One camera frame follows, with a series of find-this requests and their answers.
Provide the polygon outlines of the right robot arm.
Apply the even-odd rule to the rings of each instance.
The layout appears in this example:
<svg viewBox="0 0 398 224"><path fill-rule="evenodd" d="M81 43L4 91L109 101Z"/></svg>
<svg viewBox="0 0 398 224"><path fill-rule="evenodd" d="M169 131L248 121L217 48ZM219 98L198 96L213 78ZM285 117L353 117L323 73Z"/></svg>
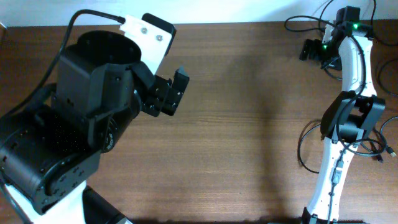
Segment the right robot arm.
<svg viewBox="0 0 398 224"><path fill-rule="evenodd" d="M323 159L315 192L304 208L302 223L337 223L349 165L361 141L381 117L386 103L377 97L371 75L373 28L359 21L360 9L346 6L327 22L322 40L307 39L300 60L318 60L342 71L342 91L325 111L320 131Z"/></svg>

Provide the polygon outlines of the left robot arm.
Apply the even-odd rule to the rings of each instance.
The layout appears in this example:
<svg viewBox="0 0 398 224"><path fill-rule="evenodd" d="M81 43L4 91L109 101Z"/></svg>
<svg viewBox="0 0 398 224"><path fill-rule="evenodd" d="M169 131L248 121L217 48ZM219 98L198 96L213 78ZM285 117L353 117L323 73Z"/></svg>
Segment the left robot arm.
<svg viewBox="0 0 398 224"><path fill-rule="evenodd" d="M1 122L1 190L25 223L127 223L88 184L141 112L172 116L189 83L164 79L138 41L109 31L81 35L60 56L58 80Z"/></svg>

